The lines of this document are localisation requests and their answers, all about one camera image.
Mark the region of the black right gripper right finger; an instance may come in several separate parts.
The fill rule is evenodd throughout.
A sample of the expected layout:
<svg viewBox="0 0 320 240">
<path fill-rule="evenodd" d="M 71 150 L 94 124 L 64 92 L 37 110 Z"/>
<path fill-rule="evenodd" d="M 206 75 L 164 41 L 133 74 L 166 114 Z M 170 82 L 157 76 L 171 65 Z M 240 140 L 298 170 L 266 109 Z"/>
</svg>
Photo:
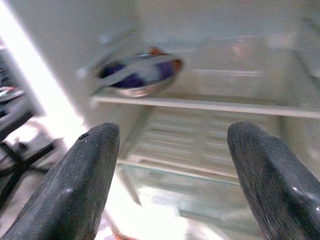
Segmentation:
<svg viewBox="0 0 320 240">
<path fill-rule="evenodd" d="M 227 130 L 238 180 L 265 240 L 320 238 L 320 182 L 277 136 L 249 121 Z"/>
</svg>

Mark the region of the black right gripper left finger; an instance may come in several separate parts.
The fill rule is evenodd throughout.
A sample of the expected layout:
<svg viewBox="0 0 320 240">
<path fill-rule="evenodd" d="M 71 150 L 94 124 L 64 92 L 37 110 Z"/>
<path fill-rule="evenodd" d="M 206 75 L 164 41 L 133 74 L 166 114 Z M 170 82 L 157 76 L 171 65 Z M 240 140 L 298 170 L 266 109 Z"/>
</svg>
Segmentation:
<svg viewBox="0 0 320 240">
<path fill-rule="evenodd" d="M 45 175 L 4 240 L 93 240 L 105 209 L 120 145 L 120 126 L 82 134 Z"/>
</svg>

